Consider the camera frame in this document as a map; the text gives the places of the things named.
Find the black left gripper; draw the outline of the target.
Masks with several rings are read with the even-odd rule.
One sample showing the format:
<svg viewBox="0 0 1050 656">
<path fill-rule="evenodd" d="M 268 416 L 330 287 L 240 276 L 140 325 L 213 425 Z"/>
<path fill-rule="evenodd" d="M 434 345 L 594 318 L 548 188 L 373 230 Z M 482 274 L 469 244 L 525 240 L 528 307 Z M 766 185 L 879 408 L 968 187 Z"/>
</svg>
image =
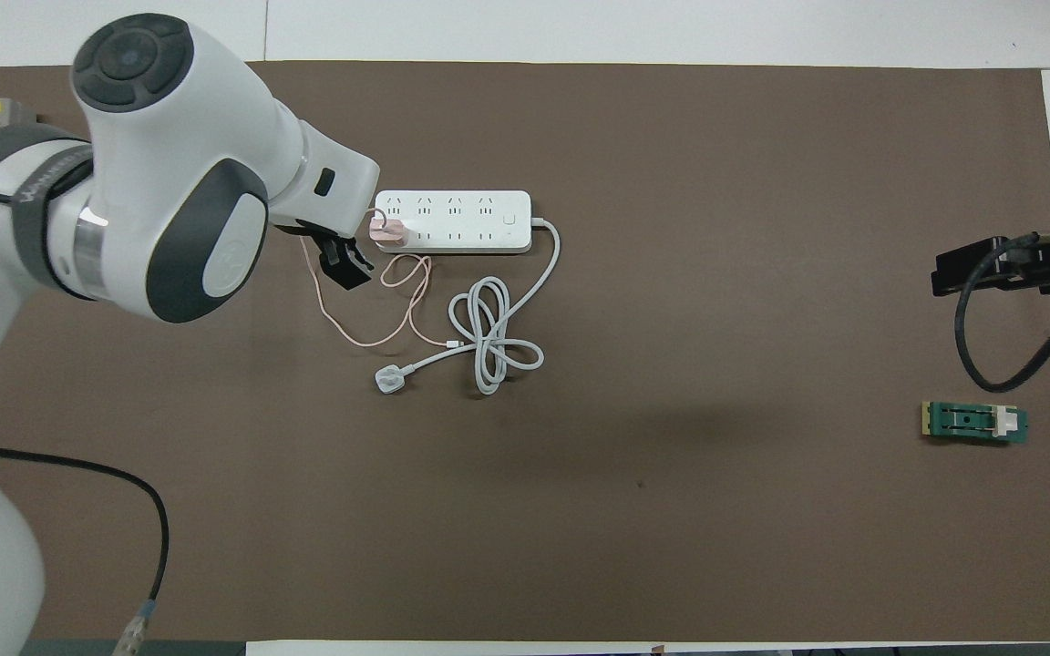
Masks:
<svg viewBox="0 0 1050 656">
<path fill-rule="evenodd" d="M 334 282 L 337 285 L 353 290 L 371 282 L 375 266 L 364 264 L 359 256 L 355 235 L 346 235 L 335 230 L 321 227 L 316 223 L 297 220 L 295 225 L 276 225 L 287 235 L 308 237 L 318 241 L 320 257 L 318 261 L 324 271 L 334 271 Z"/>
</svg>

